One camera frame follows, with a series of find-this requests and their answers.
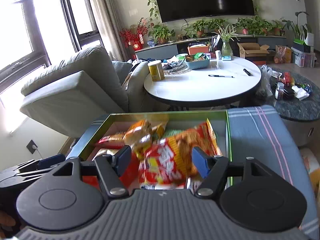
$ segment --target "white wall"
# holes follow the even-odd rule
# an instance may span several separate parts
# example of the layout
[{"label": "white wall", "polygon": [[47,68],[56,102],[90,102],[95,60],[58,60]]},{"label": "white wall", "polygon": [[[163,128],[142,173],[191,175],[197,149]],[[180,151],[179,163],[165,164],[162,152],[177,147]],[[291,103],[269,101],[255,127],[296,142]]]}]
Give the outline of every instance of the white wall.
[{"label": "white wall", "polygon": [[38,146],[43,158],[56,155],[67,136],[62,135],[30,118],[11,135],[5,127],[6,112],[0,103],[0,171],[19,163],[40,159],[37,151],[31,154],[26,148],[30,140]]},{"label": "white wall", "polygon": [[320,0],[305,0],[308,24],[315,35],[315,49],[320,50]]},{"label": "white wall", "polygon": [[[287,20],[296,20],[295,12],[305,11],[304,0],[257,0],[260,7],[260,16],[267,20],[275,20],[284,17]],[[125,27],[136,24],[141,17],[148,18],[151,6],[147,6],[148,0],[116,0],[120,16],[122,17]],[[222,17],[228,18],[231,23],[235,23],[238,16]],[[306,18],[303,15],[300,18],[300,23],[306,23]],[[183,20],[172,21],[166,23],[169,27],[175,26],[176,32],[179,33]]]}]

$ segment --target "hand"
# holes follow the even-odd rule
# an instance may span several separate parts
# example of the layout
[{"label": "hand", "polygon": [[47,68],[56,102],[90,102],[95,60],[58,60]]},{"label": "hand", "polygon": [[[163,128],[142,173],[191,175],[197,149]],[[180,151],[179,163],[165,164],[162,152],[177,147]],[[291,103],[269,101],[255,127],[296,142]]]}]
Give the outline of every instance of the hand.
[{"label": "hand", "polygon": [[[8,227],[13,227],[16,221],[10,217],[7,213],[0,210],[0,224]],[[0,229],[0,239],[6,238],[3,231]]]}]

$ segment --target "pink stripe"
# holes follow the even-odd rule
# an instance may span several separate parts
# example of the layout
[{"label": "pink stripe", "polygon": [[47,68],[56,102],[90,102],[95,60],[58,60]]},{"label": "pink stripe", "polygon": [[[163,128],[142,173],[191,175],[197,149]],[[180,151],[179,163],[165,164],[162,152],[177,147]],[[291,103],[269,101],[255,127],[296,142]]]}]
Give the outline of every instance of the pink stripe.
[{"label": "pink stripe", "polygon": [[276,155],[277,155],[277,159],[278,159],[278,161],[279,161],[279,165],[280,165],[280,169],[281,169],[282,178],[283,178],[283,179],[285,179],[284,171],[283,171],[283,168],[282,168],[282,164],[281,164],[280,157],[279,157],[279,155],[278,155],[278,152],[277,152],[276,146],[275,146],[275,144],[273,143],[273,141],[272,141],[272,139],[271,139],[271,136],[270,136],[270,134],[269,134],[269,132],[268,132],[268,129],[267,129],[267,127],[266,127],[266,125],[265,125],[265,123],[264,123],[264,121],[263,121],[263,119],[262,119],[262,117],[261,117],[261,115],[260,115],[260,113],[259,113],[258,109],[257,109],[256,107],[255,107],[254,109],[256,110],[256,112],[257,112],[258,116],[260,117],[261,122],[262,122],[262,124],[263,124],[263,126],[264,126],[264,128],[265,128],[265,130],[266,130],[266,132],[267,132],[267,134],[268,134],[269,140],[270,140],[271,144],[273,145],[273,148],[274,148],[275,153],[276,153]]},{"label": "pink stripe", "polygon": [[264,118],[266,119],[266,121],[267,121],[267,123],[268,123],[268,125],[269,125],[269,127],[270,127],[270,130],[271,130],[273,136],[274,136],[275,139],[276,139],[277,144],[279,145],[279,148],[280,148],[282,157],[283,157],[283,159],[284,159],[285,166],[286,166],[286,168],[287,168],[287,172],[288,172],[288,175],[289,175],[290,183],[291,183],[291,185],[293,185],[292,178],[291,178],[291,174],[290,174],[290,170],[289,170],[289,166],[288,166],[288,163],[287,163],[287,159],[286,159],[285,156],[284,156],[282,147],[281,147],[281,145],[280,145],[280,143],[279,143],[279,141],[278,141],[278,139],[277,139],[277,137],[276,137],[276,135],[275,135],[275,133],[274,133],[274,131],[273,131],[273,129],[272,129],[272,127],[271,127],[271,125],[270,125],[270,123],[269,123],[269,121],[268,121],[265,113],[264,113],[264,111],[263,111],[263,109],[262,109],[261,107],[260,107],[260,109],[261,109],[261,111],[262,111],[262,113],[263,113],[263,116],[264,116]]}]

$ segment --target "curtain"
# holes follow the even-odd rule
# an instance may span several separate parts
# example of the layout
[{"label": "curtain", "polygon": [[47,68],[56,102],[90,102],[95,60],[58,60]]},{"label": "curtain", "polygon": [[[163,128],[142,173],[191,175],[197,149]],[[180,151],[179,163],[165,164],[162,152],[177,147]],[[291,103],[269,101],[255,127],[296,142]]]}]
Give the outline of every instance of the curtain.
[{"label": "curtain", "polygon": [[130,53],[121,41],[122,24],[114,0],[90,0],[93,16],[111,60],[127,61]]}]

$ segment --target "red box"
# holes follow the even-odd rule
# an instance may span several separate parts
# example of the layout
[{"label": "red box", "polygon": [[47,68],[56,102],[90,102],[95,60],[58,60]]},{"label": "red box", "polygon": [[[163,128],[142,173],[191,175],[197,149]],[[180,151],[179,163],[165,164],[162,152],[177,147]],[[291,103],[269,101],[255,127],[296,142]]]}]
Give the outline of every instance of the red box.
[{"label": "red box", "polygon": [[202,47],[193,47],[193,48],[188,47],[188,52],[189,52],[189,55],[195,55],[199,52],[209,53],[209,44]]}]

